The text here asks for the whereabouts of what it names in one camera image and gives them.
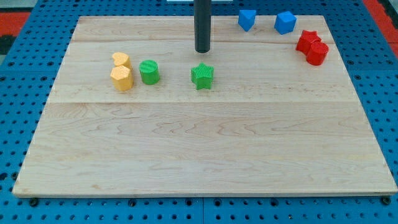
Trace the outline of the black cylindrical robot arm stick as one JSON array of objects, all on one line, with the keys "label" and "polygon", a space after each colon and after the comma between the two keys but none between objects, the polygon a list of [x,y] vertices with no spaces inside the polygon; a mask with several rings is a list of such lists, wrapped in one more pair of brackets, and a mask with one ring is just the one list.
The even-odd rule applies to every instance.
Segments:
[{"label": "black cylindrical robot arm stick", "polygon": [[207,53],[211,42],[211,0],[194,0],[193,7],[195,50]]}]

